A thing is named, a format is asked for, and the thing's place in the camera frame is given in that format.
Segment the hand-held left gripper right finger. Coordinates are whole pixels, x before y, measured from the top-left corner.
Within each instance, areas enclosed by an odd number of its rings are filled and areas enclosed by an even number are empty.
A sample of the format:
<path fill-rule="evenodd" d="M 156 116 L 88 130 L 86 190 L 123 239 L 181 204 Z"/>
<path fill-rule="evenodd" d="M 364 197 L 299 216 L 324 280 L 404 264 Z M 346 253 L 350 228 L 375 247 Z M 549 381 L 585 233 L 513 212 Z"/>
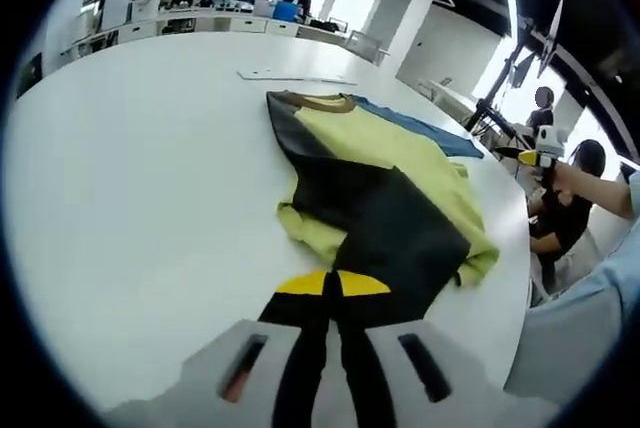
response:
<path fill-rule="evenodd" d="M 332 270 L 331 318 L 360 427 L 544 427 L 548 402 L 492 385 L 482 363 L 378 280 Z"/>

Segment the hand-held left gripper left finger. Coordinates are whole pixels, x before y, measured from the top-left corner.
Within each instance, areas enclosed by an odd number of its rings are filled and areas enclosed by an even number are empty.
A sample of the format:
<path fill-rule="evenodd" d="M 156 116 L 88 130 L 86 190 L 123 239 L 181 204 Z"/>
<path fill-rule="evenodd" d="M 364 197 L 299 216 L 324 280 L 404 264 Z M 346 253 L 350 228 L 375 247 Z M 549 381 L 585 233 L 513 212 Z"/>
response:
<path fill-rule="evenodd" d="M 236 322 L 190 355 L 163 393 L 108 410 L 108 425 L 310 426 L 326 355 L 327 275 L 316 270 L 284 282 L 258 319 Z"/>

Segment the person's right hand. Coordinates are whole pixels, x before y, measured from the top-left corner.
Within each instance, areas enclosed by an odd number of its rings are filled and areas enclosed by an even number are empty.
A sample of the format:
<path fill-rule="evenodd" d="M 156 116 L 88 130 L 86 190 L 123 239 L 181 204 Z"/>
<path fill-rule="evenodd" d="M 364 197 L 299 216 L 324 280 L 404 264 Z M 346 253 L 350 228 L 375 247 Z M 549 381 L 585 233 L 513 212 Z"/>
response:
<path fill-rule="evenodd" d="M 547 192 L 554 194 L 557 201 L 564 206 L 569 206 L 573 200 L 571 174 L 571 167 L 559 161 L 543 170 L 543 187 Z"/>

